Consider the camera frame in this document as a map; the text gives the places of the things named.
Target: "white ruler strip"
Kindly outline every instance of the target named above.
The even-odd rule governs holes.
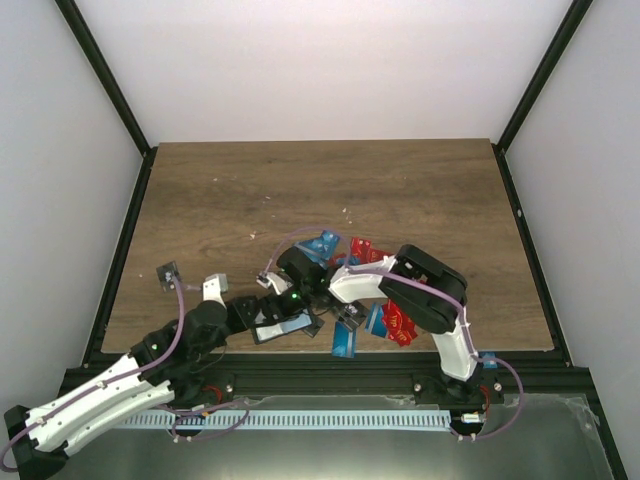
[[[244,415],[244,410],[221,410],[205,418],[189,418],[180,429],[223,430]],[[148,410],[127,419],[116,428],[164,430],[170,428],[175,415],[162,410]],[[252,410],[239,430],[405,430],[448,432],[448,411],[414,410]]]

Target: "wooden table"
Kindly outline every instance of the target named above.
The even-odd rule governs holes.
[[[151,173],[103,345],[126,351],[177,317],[156,267],[175,260],[185,282],[225,272],[229,295],[255,283],[276,245],[302,226],[330,226],[395,251],[413,243],[469,282],[479,349],[551,349],[549,331],[488,140],[162,144]],[[314,237],[310,232],[299,239]],[[187,293],[187,307],[200,300]],[[330,351],[333,325],[229,351]],[[357,350],[432,350],[359,331]]]

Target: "gray floor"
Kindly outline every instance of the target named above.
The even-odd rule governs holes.
[[[495,422],[511,408],[492,408]],[[461,443],[446,433],[239,431],[174,444],[165,431],[112,430],[56,480],[106,479],[568,479],[612,478],[580,399],[527,396],[513,428]]]

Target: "black frame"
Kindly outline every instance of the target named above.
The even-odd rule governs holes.
[[[83,365],[67,371],[61,386],[61,393],[64,393],[101,373],[120,356],[102,353],[102,342],[157,147],[151,148],[149,146],[75,1],[55,1],[143,157],[138,180],[84,354]],[[587,368],[579,368],[571,364],[571,355],[505,157],[506,151],[591,3],[592,0],[573,0],[504,133],[498,143],[493,145],[496,162],[502,175],[554,345],[553,350],[550,351],[509,351],[499,352],[498,355],[518,370],[525,390],[528,392],[584,394],[592,411],[600,419],[598,431],[614,476],[617,479],[626,479],[627,475],[600,405],[591,374]],[[360,354],[355,359],[348,361],[332,357],[328,353],[227,354],[220,362],[216,363],[215,369],[205,370],[205,374],[222,378],[225,383],[231,384],[233,392],[238,395],[410,394],[416,395],[417,401],[420,398],[419,393],[414,391],[414,385],[420,382],[420,379],[431,378],[439,373],[439,359],[435,352]],[[508,372],[497,369],[495,376],[503,385],[505,393],[517,392],[515,381]]]

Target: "white wall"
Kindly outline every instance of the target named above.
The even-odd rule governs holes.
[[[508,152],[569,347],[640,478],[640,3],[594,2]]]
[[[569,0],[79,0],[151,143],[491,137]]]
[[[0,2],[0,65],[3,413],[80,364],[140,155],[53,1]]]

